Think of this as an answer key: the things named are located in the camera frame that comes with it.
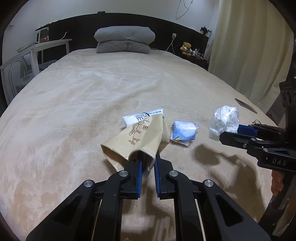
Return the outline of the person right hand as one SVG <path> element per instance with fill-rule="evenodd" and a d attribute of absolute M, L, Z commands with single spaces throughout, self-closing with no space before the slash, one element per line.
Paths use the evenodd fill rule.
<path fill-rule="evenodd" d="M 271 192 L 273 196 L 277 196 L 279 192 L 283 189 L 283 179 L 285 174 L 282 172 L 272 170 L 272 184 L 271 184 Z"/>

